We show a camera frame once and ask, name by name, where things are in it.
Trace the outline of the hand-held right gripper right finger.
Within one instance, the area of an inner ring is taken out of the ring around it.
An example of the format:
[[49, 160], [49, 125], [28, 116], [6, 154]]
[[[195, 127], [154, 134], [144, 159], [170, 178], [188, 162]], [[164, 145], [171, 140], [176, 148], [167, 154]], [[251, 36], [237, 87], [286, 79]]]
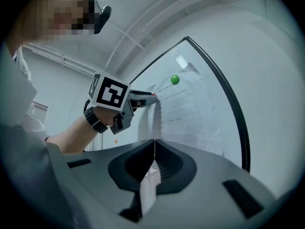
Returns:
[[145, 229], [255, 229], [269, 217], [274, 195], [228, 159], [169, 141], [155, 141], [161, 173]]

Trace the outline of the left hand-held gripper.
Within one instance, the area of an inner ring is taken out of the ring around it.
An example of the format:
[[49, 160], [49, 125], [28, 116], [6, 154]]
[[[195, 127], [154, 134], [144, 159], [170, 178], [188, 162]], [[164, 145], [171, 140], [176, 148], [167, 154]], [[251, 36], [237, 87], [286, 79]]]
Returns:
[[110, 127], [114, 135], [131, 125], [133, 111], [157, 102], [158, 97], [151, 92], [130, 90], [131, 85], [106, 72], [95, 72], [88, 96], [92, 105], [117, 112], [114, 125]]

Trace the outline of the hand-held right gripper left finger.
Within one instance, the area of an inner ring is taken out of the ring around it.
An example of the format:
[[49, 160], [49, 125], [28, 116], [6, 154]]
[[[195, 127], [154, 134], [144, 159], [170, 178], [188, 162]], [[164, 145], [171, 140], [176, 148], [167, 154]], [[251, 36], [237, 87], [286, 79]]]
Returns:
[[140, 183], [154, 159], [154, 140], [70, 155], [49, 144], [48, 152], [74, 229], [144, 229]]

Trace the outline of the person's left forearm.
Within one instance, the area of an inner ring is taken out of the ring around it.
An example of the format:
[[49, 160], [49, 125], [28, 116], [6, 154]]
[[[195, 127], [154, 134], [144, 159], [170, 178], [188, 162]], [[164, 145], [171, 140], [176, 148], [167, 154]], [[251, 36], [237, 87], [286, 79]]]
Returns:
[[64, 154], [81, 153], [97, 133], [82, 115], [64, 132], [49, 136], [46, 142], [56, 145]]

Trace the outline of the person's left hand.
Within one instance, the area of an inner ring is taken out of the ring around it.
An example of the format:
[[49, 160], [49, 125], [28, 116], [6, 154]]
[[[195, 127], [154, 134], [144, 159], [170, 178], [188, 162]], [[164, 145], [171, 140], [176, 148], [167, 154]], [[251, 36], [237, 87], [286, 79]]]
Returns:
[[119, 112], [115, 110], [107, 109], [99, 106], [94, 107], [93, 112], [98, 118], [98, 120], [100, 120], [101, 123], [105, 126], [114, 125], [114, 118], [119, 114]]

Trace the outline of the white printed paper sheet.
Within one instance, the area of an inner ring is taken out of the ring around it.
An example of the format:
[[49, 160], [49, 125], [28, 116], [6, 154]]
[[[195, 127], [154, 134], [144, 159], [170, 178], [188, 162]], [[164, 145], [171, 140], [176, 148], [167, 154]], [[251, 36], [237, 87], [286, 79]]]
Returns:
[[167, 77], [149, 88], [158, 98], [148, 107], [150, 137], [223, 156], [215, 106], [202, 76], [191, 63], [178, 71], [177, 76], [177, 84]]

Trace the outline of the black wristband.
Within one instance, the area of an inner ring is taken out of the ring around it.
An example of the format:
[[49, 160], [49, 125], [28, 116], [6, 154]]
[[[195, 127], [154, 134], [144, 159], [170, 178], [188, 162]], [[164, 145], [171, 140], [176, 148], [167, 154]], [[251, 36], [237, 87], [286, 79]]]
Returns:
[[95, 115], [93, 112], [93, 107], [90, 107], [89, 109], [85, 110], [84, 116], [87, 120], [87, 122], [90, 124], [91, 128], [95, 130], [96, 132], [102, 134], [105, 131], [107, 131], [108, 127], [105, 126]]

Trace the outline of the black-framed whiteboard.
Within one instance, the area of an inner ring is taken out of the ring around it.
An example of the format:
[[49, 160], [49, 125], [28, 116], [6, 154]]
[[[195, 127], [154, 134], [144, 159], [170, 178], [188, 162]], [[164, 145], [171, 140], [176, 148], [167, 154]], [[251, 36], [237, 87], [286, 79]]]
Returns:
[[[151, 86], [167, 77], [171, 78], [188, 63], [193, 64], [202, 76], [215, 106], [224, 144], [223, 156], [249, 171], [249, 134], [236, 94], [220, 68], [191, 37], [184, 37], [169, 49], [156, 48], [147, 56], [137, 56], [121, 73], [121, 78], [129, 82], [134, 90], [150, 92]], [[151, 139], [148, 133], [148, 107], [136, 111], [127, 130], [117, 135], [106, 132], [102, 147], [114, 148], [144, 139]]]

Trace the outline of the white door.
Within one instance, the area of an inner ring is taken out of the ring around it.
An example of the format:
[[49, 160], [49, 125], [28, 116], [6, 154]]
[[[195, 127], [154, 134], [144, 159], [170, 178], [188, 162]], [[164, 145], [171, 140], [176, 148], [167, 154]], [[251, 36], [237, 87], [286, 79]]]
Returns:
[[32, 101], [35, 109], [35, 114], [37, 118], [47, 126], [49, 118], [49, 107], [45, 104], [39, 103], [37, 101]]

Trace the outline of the white ceiling pipes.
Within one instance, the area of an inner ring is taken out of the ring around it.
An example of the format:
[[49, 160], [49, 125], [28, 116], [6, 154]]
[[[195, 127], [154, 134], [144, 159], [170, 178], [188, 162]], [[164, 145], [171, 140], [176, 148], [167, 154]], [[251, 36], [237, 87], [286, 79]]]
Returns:
[[40, 44], [28, 43], [23, 45], [23, 48], [27, 48], [31, 50], [33, 53], [36, 53], [49, 60], [61, 64], [62, 67], [68, 67], [86, 76], [93, 76], [94, 73], [97, 71], [97, 69], [94, 66], [79, 61], [75, 57], [71, 57], [66, 53], [56, 50], [52, 47], [43, 46]]

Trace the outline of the person's white shirt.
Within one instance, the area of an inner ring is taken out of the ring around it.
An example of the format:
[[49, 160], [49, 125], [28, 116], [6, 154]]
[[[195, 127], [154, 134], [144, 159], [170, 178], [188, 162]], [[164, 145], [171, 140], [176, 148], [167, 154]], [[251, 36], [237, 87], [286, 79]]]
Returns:
[[10, 54], [0, 47], [0, 149], [18, 152], [45, 150], [48, 134], [37, 117], [33, 98], [37, 90], [21, 49]]

